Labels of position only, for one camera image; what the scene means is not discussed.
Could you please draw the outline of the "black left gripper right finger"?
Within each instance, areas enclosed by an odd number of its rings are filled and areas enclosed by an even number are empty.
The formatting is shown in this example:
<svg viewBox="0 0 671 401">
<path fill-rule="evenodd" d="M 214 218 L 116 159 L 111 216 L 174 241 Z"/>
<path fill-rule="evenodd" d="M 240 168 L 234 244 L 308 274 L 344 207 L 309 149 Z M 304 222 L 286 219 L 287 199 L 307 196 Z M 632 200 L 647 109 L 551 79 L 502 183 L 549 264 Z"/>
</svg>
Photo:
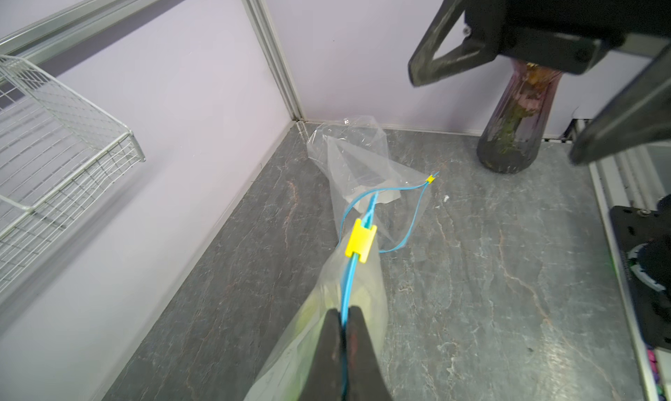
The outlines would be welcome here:
<svg viewBox="0 0 671 401">
<path fill-rule="evenodd" d="M 363 311 L 349 308 L 345 329 L 345 400 L 392 401 L 372 345 Z"/>
</svg>

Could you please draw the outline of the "zip-top bag with label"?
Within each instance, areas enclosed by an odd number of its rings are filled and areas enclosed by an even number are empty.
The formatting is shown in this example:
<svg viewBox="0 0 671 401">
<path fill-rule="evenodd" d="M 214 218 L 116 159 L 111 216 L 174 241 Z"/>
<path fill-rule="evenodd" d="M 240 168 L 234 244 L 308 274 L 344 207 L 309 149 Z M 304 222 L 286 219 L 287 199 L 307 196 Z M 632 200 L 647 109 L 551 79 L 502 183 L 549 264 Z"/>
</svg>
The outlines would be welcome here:
<svg viewBox="0 0 671 401">
<path fill-rule="evenodd" d="M 363 311 L 378 358 L 384 345 L 388 308 L 373 224 L 376 198 L 356 219 L 326 260 L 315 287 L 281 335 L 267 362 L 246 394 L 247 400 L 299 400 L 312 364 L 326 313 L 335 308 L 345 329 L 349 308 Z"/>
</svg>

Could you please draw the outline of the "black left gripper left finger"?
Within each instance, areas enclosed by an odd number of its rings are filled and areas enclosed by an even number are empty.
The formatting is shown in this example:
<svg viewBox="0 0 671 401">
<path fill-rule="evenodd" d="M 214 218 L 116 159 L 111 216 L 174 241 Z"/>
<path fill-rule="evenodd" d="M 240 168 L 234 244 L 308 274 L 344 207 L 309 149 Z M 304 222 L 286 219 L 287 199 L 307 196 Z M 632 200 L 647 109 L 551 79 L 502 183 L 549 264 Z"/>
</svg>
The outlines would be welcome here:
<svg viewBox="0 0 671 401">
<path fill-rule="evenodd" d="M 344 331 L 340 313 L 332 308 L 324 317 L 309 374 L 299 397 L 300 401 L 344 399 L 344 350 Z"/>
</svg>

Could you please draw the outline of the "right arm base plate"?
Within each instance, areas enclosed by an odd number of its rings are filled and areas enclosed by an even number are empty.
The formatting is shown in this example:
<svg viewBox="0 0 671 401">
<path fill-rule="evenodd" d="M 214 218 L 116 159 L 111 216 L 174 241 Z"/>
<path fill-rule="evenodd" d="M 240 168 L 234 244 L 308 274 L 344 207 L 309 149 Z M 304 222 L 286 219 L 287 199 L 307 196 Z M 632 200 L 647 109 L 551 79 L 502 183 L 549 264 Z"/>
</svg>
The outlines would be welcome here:
<svg viewBox="0 0 671 401">
<path fill-rule="evenodd" d="M 643 341 L 670 349 L 670 196 L 654 211 L 615 206 L 609 212 Z"/>
</svg>

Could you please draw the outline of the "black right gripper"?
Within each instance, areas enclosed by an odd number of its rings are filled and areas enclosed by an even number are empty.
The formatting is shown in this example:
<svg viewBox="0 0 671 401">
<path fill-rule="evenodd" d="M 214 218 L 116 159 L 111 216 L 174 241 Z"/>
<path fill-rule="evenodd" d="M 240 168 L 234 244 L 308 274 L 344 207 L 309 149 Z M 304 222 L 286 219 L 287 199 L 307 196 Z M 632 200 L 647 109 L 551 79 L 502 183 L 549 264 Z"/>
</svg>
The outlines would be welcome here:
<svg viewBox="0 0 671 401">
<path fill-rule="evenodd" d="M 408 74 L 426 86 L 497 54 L 584 74 L 611 52 L 651 62 L 574 141 L 569 159 L 588 165 L 670 139 L 670 0 L 443 0 Z"/>
</svg>

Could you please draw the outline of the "clear blue-zip zip-top bag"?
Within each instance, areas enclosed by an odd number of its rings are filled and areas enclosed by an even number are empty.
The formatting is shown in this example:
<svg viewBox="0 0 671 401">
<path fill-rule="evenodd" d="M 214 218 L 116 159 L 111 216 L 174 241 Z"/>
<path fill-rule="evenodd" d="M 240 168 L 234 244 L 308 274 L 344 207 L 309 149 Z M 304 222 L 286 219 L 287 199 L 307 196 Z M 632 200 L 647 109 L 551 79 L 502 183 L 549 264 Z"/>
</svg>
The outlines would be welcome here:
<svg viewBox="0 0 671 401">
<path fill-rule="evenodd" d="M 387 135 L 375 118 L 321 124 L 309 137 L 307 150 L 329 181 L 339 240 L 376 198 L 373 224 L 379 250 L 390 253 L 408 243 L 428 206 L 435 176 L 392 160 Z"/>
</svg>

